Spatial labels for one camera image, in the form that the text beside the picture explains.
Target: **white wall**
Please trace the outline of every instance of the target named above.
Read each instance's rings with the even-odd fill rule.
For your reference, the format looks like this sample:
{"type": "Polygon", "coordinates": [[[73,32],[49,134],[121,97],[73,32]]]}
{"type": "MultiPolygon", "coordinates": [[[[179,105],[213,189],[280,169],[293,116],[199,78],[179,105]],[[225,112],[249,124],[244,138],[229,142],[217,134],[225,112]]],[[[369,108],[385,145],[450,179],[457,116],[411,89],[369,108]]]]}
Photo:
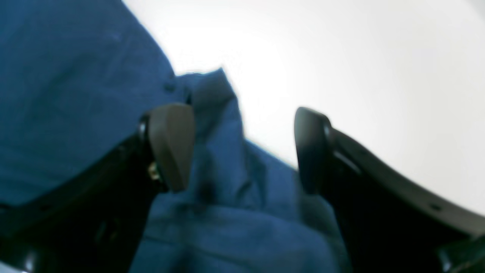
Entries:
{"type": "Polygon", "coordinates": [[[481,0],[125,0],[177,74],[224,67],[246,136],[296,167],[327,114],[408,178],[485,214],[481,0]]]}

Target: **wrinkled fabric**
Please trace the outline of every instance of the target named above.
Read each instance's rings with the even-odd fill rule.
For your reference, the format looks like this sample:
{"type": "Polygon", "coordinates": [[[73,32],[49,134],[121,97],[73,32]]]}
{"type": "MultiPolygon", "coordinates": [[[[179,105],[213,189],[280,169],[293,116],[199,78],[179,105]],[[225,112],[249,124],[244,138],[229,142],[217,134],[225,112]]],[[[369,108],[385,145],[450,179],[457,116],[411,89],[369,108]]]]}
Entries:
{"type": "Polygon", "coordinates": [[[349,270],[332,208],[244,138],[224,72],[175,76],[119,0],[0,1],[0,204],[61,185],[171,102],[194,108],[190,186],[156,198],[131,272],[349,270]]]}

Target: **blue cloth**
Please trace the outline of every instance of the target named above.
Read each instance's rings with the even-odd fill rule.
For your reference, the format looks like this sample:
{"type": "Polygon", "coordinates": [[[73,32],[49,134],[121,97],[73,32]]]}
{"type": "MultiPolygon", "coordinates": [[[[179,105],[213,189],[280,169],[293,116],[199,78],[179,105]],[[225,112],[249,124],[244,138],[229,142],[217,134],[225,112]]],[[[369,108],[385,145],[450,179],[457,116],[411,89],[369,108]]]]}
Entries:
{"type": "Polygon", "coordinates": [[[245,140],[222,70],[175,76],[119,0],[0,1],[0,203],[59,186],[171,102],[195,112],[190,187],[156,198],[131,272],[169,272],[188,254],[191,272],[349,270],[332,208],[245,140]],[[214,202],[181,221],[207,182],[214,202]]]}

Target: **black plastic part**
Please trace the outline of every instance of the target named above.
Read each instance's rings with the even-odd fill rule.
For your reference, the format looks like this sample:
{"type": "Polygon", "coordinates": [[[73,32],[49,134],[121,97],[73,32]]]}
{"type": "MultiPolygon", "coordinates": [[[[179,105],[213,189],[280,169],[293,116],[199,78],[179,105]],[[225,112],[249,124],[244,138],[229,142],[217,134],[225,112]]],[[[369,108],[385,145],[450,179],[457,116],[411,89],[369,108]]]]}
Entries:
{"type": "Polygon", "coordinates": [[[295,141],[302,183],[333,206],[355,272],[447,272],[443,246],[485,231],[483,217],[407,180],[323,114],[298,109],[295,141]]]}
{"type": "Polygon", "coordinates": [[[0,260],[29,273],[127,272],[158,191],[130,137],[80,176],[0,216],[0,260]]]}
{"type": "Polygon", "coordinates": [[[154,111],[142,117],[133,136],[79,176],[3,210],[0,261],[27,273],[127,272],[153,199],[169,189],[148,167],[156,162],[177,190],[187,186],[190,171],[192,109],[169,104],[154,111]],[[149,125],[159,123],[150,133],[149,125]]]}

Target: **white background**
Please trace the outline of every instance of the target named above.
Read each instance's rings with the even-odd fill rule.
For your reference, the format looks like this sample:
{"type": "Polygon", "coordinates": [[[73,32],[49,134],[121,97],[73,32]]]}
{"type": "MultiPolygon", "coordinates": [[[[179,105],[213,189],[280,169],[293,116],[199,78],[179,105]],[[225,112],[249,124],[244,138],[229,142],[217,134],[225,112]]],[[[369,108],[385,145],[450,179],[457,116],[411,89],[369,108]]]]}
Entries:
{"type": "Polygon", "coordinates": [[[125,0],[177,74],[223,67],[246,136],[297,167],[311,107],[418,184],[485,214],[482,0],[125,0]]]}

